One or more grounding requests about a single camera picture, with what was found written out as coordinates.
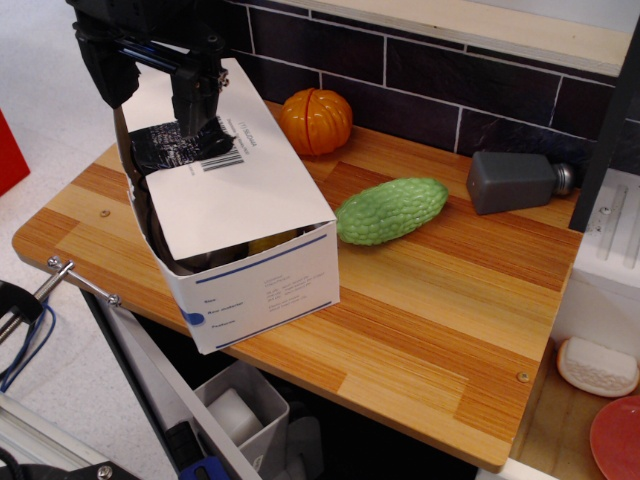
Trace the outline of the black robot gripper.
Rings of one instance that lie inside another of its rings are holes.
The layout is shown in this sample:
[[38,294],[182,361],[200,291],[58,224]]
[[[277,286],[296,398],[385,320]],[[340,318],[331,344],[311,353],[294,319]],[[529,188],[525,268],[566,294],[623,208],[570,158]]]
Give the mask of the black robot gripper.
[[84,64],[104,102],[118,109],[139,88],[136,61],[179,64],[171,74],[174,116],[183,137],[216,116],[228,85],[224,40],[200,1],[70,1]]

